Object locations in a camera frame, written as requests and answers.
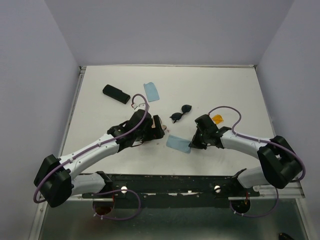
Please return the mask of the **blue cleaning cloth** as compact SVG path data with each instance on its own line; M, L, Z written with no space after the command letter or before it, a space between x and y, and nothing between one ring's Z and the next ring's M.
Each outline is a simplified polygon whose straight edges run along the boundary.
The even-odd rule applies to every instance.
M160 99L158 90L153 82L143 84L148 102L155 102Z
M191 148L189 147L190 143L191 143L190 140L180 138L170 134L166 141L166 146L168 148L177 150L179 152L190 154L191 153Z

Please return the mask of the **plaid glasses case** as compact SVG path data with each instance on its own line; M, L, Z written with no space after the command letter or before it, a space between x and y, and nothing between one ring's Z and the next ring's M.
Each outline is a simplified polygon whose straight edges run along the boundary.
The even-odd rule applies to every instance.
M163 131L166 131L166 130L167 130L167 126L164 125L164 124L162 124L162 120L161 120L161 119L159 119L159 122L160 122L160 124L161 124L162 130L163 130ZM155 119L154 119L154 118L153 118L152 128L156 128L156 122L155 122Z

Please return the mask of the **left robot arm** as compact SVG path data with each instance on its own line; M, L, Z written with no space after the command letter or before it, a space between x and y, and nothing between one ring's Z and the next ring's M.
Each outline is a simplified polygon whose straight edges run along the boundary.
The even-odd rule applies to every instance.
M33 201L47 202L55 208L73 195L94 193L104 198L110 194L111 185L99 173L83 171L100 160L132 148L138 142L158 140L165 135L161 118L139 109L129 120L112 126L98 140L73 153L55 157L47 156L33 181L36 190Z

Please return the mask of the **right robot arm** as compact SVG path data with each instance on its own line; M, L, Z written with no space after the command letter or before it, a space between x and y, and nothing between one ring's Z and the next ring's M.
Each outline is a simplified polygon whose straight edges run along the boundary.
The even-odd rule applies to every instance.
M214 146L238 151L259 160L259 167L240 170L234 176L236 180L230 183L230 191L236 196L258 185L283 189L298 175L305 175L302 161L281 136L258 139L241 135L230 127L218 128L207 114L198 117L195 124L196 132L189 144L190 148L205 150Z

